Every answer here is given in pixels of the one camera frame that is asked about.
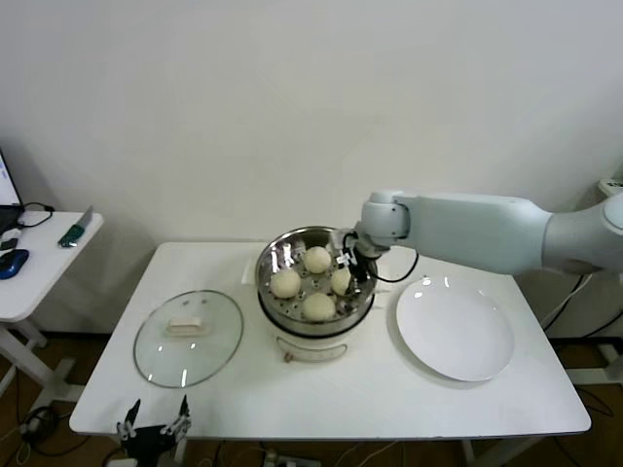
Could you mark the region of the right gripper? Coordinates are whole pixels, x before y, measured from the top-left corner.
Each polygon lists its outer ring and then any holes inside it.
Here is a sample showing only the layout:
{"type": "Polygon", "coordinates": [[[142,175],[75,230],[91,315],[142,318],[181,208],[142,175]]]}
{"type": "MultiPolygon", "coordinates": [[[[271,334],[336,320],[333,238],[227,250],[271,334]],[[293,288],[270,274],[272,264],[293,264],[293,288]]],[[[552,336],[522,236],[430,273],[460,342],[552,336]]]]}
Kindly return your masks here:
{"type": "Polygon", "coordinates": [[[368,259],[363,257],[355,247],[336,251],[335,262],[338,268],[348,268],[353,280],[348,285],[350,297],[360,297],[363,294],[363,283],[369,278],[368,259]]]}

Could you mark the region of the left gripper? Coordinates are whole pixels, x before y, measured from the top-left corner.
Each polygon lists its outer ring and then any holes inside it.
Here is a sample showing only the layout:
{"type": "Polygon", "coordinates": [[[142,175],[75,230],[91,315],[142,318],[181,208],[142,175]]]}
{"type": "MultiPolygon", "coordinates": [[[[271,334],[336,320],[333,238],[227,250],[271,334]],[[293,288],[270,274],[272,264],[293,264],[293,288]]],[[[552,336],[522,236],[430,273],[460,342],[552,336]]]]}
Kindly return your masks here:
{"type": "Polygon", "coordinates": [[[179,408],[178,417],[170,424],[156,425],[134,429],[141,400],[137,399],[128,410],[123,421],[116,424],[117,435],[121,439],[121,447],[127,457],[135,459],[138,467],[157,467],[160,457],[174,449],[178,444],[177,437],[185,437],[192,425],[187,396],[184,396],[179,408]]]}

